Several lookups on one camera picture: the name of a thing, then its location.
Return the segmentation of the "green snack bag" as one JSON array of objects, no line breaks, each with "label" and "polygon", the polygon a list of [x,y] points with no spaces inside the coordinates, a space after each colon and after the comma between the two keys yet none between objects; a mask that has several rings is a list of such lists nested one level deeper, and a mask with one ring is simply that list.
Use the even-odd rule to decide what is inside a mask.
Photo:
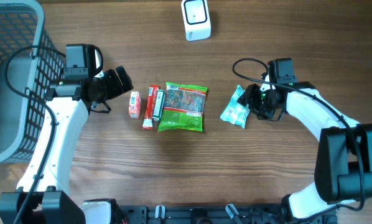
[{"label": "green snack bag", "polygon": [[208,88],[167,82],[158,132],[171,129],[203,131]]}]

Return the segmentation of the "red Kleenex tissue pack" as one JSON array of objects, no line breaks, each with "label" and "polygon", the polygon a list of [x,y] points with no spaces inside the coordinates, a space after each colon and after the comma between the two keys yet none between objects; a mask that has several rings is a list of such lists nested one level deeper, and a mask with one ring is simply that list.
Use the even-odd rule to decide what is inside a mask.
[{"label": "red Kleenex tissue pack", "polygon": [[129,100],[129,116],[131,118],[139,118],[141,110],[141,97],[138,91],[132,91]]}]

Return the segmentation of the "green white small box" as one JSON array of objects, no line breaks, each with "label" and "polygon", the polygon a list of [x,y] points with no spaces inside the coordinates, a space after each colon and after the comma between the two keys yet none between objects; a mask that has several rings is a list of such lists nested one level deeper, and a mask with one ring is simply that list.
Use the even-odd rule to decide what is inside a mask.
[{"label": "green white small box", "polygon": [[162,111],[164,108],[164,101],[165,101],[165,91],[164,90],[158,90],[157,91],[157,97],[156,97],[156,103],[154,106],[154,112],[152,115],[152,118],[154,121],[160,121],[162,117]]}]

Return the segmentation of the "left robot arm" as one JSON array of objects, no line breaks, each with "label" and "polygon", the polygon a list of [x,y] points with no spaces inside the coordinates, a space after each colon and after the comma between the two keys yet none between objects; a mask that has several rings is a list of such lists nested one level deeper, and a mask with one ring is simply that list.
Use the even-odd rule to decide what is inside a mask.
[{"label": "left robot arm", "polygon": [[3,223],[124,223],[114,199],[69,197],[69,175],[83,125],[93,103],[105,103],[133,89],[124,67],[102,76],[53,80],[45,94],[47,109],[31,162],[15,192],[0,195]]}]

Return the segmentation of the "red stick sachet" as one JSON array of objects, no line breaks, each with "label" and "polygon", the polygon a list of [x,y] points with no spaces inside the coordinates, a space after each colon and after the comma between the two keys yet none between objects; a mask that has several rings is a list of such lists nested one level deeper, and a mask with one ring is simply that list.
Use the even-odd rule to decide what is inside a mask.
[{"label": "red stick sachet", "polygon": [[149,86],[149,92],[147,97],[147,105],[146,105],[146,112],[144,115],[144,120],[142,124],[143,129],[153,129],[153,113],[154,113],[154,107],[156,103],[156,98],[158,94],[160,86],[159,85],[150,85]]}]

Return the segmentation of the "mint wet wipes pack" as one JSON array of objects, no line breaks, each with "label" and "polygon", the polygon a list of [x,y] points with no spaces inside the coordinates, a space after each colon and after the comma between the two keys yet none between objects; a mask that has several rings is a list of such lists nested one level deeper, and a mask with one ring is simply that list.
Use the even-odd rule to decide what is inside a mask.
[{"label": "mint wet wipes pack", "polygon": [[238,85],[226,109],[222,112],[220,119],[245,128],[250,109],[238,103],[239,97],[241,97],[244,92],[245,90],[241,85]]}]

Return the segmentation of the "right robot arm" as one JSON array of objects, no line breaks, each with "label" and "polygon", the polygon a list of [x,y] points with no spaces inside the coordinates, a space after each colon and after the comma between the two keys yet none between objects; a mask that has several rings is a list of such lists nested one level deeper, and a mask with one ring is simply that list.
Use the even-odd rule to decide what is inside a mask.
[{"label": "right robot arm", "polygon": [[305,222],[338,208],[359,211],[372,197],[372,124],[345,116],[309,82],[252,84],[237,102],[260,119],[271,119],[280,109],[319,142],[314,182],[285,197],[290,221]]}]

